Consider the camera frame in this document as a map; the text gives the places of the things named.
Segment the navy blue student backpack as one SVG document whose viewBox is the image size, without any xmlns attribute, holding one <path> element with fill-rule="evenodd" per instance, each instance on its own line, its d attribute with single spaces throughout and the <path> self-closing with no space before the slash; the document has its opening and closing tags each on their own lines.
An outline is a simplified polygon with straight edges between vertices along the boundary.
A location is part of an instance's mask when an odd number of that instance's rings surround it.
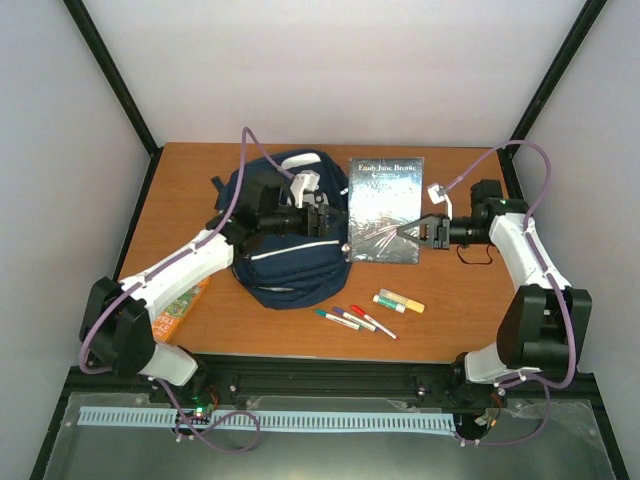
<svg viewBox="0 0 640 480">
<path fill-rule="evenodd" d="M 227 183 L 211 182 L 215 207 L 231 208 L 222 230 L 234 248 L 231 270 L 238 282 L 264 307 L 290 310 L 312 307 L 338 293 L 350 265 L 343 251 L 347 221 L 324 237 L 300 234 L 302 208 L 296 208 L 290 184 L 303 170 L 320 175 L 315 204 L 346 210 L 348 178 L 325 152 L 298 149 L 248 162 Z"/>
</svg>

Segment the orange treehouse book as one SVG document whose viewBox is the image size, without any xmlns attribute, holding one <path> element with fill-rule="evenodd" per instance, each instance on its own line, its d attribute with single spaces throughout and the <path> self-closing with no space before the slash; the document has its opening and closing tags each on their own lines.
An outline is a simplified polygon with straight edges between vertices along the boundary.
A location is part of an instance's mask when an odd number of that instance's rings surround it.
<svg viewBox="0 0 640 480">
<path fill-rule="evenodd" d="M 173 300 L 152 322 L 152 333 L 156 341 L 168 343 L 180 323 L 187 317 L 195 303 L 210 283 L 207 277 Z"/>
</svg>

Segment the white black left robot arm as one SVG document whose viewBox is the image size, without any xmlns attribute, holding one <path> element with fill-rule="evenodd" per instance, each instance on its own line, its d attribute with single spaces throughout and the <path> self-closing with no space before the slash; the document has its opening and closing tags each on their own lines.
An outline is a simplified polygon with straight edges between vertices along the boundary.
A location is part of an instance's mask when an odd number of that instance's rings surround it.
<svg viewBox="0 0 640 480">
<path fill-rule="evenodd" d="M 141 375 L 171 384 L 186 402 L 201 400 L 208 378 L 198 360 L 181 347 L 156 340 L 153 321 L 201 280 L 229 268 L 235 256 L 257 248 L 264 237 L 321 238 L 344 225 L 345 209 L 309 202 L 316 184 L 309 170 L 292 182 L 275 176 L 237 183 L 229 205 L 186 245 L 122 281 L 96 281 L 79 334 L 81 371 Z"/>
</svg>

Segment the dark blue castle cover book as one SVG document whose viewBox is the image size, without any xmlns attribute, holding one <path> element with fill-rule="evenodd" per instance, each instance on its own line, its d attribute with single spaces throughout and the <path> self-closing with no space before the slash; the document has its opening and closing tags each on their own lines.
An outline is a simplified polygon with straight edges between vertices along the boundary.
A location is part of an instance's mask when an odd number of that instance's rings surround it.
<svg viewBox="0 0 640 480">
<path fill-rule="evenodd" d="M 398 229 L 421 217 L 422 157 L 349 160 L 348 258 L 352 263 L 416 265 L 419 246 Z"/>
</svg>

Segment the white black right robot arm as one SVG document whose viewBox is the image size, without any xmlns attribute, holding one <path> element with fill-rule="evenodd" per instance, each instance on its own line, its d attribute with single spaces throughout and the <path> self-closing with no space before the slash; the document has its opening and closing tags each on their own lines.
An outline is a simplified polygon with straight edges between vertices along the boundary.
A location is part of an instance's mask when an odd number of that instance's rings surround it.
<svg viewBox="0 0 640 480">
<path fill-rule="evenodd" d="M 590 294 L 573 287 L 554 266 L 528 204 L 505 197 L 499 181 L 474 184 L 470 204 L 468 216 L 428 214 L 396 230 L 399 237 L 432 250 L 493 246 L 514 286 L 495 341 L 460 354 L 453 363 L 452 399 L 469 401 L 475 385 L 509 389 L 538 381 L 552 389 L 568 387 L 592 311 Z"/>
</svg>

